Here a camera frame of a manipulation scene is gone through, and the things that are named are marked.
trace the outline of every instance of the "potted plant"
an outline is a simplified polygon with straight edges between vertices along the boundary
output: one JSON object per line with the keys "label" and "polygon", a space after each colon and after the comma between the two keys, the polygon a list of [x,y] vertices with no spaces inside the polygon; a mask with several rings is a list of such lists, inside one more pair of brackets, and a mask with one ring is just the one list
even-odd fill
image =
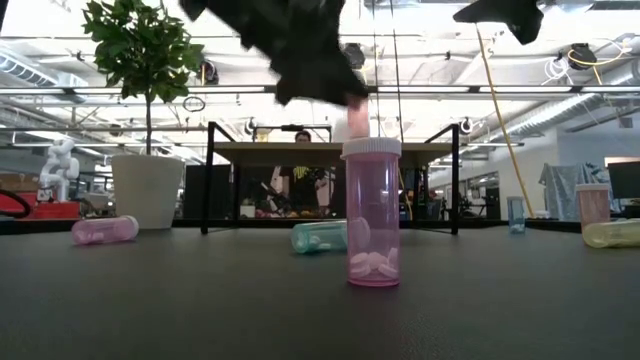
{"label": "potted plant", "polygon": [[91,1],[84,10],[86,34],[98,43],[95,63],[107,86],[122,86],[123,99],[144,96],[146,156],[112,159],[116,213],[136,217],[142,229],[170,228],[182,161],[151,155],[151,103],[187,96],[191,71],[197,71],[203,45],[190,44],[190,35],[164,4],[150,7],[142,0]]}

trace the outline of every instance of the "ceiling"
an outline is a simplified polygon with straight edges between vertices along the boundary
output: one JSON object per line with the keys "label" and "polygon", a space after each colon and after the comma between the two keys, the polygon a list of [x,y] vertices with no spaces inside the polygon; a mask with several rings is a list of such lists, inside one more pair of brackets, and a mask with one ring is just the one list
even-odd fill
{"label": "ceiling", "polygon": [[[149,5],[159,0],[145,0]],[[376,9],[362,6],[362,1],[346,0],[341,16],[341,41],[361,44],[367,56],[364,77],[369,85],[485,85],[487,77],[479,57],[480,48],[475,28],[453,22],[452,15],[463,4],[429,2],[398,6],[391,16],[388,7]],[[268,69],[268,61],[255,51],[246,51],[240,40],[215,16],[205,12],[191,22],[183,14],[177,0],[165,0],[172,16],[184,19],[193,41],[205,45],[205,53],[215,63],[220,85],[275,84],[277,77]],[[104,76],[96,71],[91,55],[96,44],[83,33],[81,10],[84,0],[10,0],[0,38],[0,52],[22,56],[25,62],[55,76],[61,72],[76,75],[88,86],[104,86]],[[554,85],[566,82],[566,77],[550,79],[545,67],[565,52],[572,43],[588,43],[600,60],[616,58],[621,46],[628,48],[619,61],[600,66],[606,73],[636,56],[640,33],[636,11],[586,11],[584,7],[550,6],[543,9],[545,19],[537,41],[521,46],[505,31],[502,24],[481,24],[483,41],[489,50],[489,62],[496,84]],[[80,53],[84,61],[76,55]],[[592,71],[569,70],[567,75],[576,84],[594,80]],[[31,86],[8,76],[0,77],[4,86]],[[192,79],[193,85],[199,85]],[[162,103],[152,108],[156,126],[197,126],[209,120],[224,124],[238,140],[248,141],[244,127],[253,118],[265,125],[333,124],[344,118],[343,109],[328,104],[296,100],[287,107],[274,103],[272,94],[208,94],[200,96],[206,103],[203,111],[192,113],[178,99],[171,106]],[[90,96],[84,103],[74,104],[55,97],[12,97],[25,106],[36,107],[71,124],[72,107],[76,121],[82,126],[101,127],[112,124],[143,126],[145,109],[141,100],[121,101],[117,96]],[[503,116],[510,119],[526,112],[540,102],[527,99],[499,102]],[[420,96],[397,99],[372,96],[370,118],[377,135],[377,121],[383,135],[399,136],[398,118],[402,114],[405,141],[424,141],[451,122],[469,118],[479,122],[475,133],[496,126],[495,110],[490,98],[477,100],[427,99]],[[177,142],[204,142],[202,132],[171,132],[162,134]],[[292,141],[290,133],[274,131],[269,141]],[[318,141],[327,141],[318,132]]]}

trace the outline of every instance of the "person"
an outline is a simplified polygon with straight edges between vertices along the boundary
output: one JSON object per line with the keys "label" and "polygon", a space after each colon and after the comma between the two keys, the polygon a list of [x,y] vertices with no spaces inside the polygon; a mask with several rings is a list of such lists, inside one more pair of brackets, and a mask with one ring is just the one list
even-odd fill
{"label": "person", "polygon": [[[311,142],[308,131],[299,131],[296,143]],[[318,210],[317,191],[327,185],[324,169],[306,166],[282,167],[282,194],[291,200],[294,209]]]}

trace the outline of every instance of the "monitor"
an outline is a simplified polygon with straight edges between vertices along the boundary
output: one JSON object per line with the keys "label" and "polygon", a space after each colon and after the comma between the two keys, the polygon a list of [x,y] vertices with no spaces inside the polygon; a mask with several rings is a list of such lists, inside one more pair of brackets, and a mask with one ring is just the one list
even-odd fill
{"label": "monitor", "polygon": [[614,198],[640,198],[640,161],[609,164],[609,177]]}

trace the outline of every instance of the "dark gray table surface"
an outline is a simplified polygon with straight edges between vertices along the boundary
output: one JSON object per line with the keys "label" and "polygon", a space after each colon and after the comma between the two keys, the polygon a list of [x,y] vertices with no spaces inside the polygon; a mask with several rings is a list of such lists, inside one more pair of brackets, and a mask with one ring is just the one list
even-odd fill
{"label": "dark gray table surface", "polygon": [[288,230],[0,236],[0,359],[640,359],[640,250],[506,232],[403,232],[387,289]]}

